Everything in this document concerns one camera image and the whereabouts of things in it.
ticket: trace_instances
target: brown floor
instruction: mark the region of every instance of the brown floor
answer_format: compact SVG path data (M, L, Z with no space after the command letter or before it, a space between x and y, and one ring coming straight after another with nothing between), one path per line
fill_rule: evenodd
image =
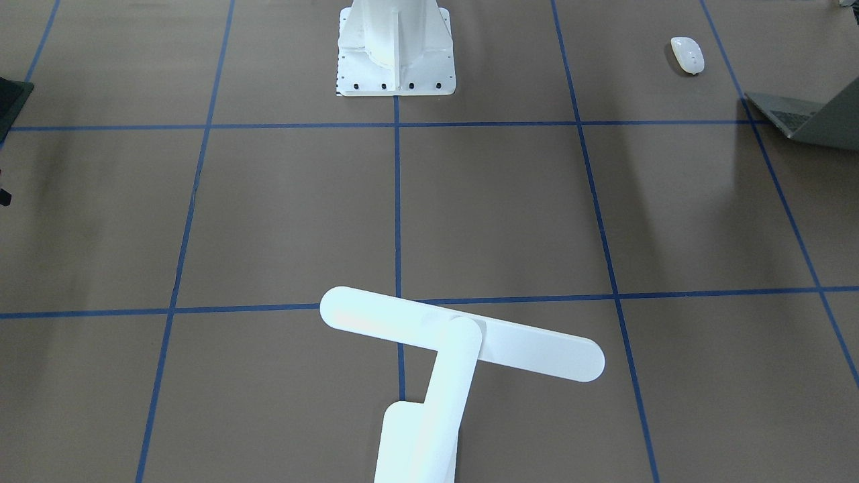
M478 364L458 481L858 481L859 154L740 102L835 95L853 14L556 1L442 1L457 92L400 100L334 95L348 0L1 2L0 481L371 481L434 354L341 284L603 348Z

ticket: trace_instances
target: black object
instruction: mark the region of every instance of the black object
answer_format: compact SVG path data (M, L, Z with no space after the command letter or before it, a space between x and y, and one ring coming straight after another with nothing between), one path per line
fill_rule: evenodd
M0 143L6 139L33 87L31 83L7 81L0 77Z

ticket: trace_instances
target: computer mouse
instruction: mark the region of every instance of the computer mouse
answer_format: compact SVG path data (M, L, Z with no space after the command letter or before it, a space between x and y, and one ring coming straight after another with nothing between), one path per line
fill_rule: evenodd
M704 70L704 55L701 47L689 37L674 37L671 39L671 50L680 64L680 69L692 75Z

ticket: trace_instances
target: laptop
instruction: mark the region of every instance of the laptop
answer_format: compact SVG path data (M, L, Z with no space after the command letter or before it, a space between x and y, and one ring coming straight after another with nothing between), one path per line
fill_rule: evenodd
M789 139L859 150L859 77L826 104L759 92L746 97Z

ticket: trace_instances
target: floor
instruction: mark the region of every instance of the floor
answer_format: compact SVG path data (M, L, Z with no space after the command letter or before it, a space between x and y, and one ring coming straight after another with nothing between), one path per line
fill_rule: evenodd
M0 2L0 480L371 481L434 354L335 285L602 347L478 364L458 481L859 480L859 154L741 99L859 75L836 4L446 0L456 94L347 99L348 0Z

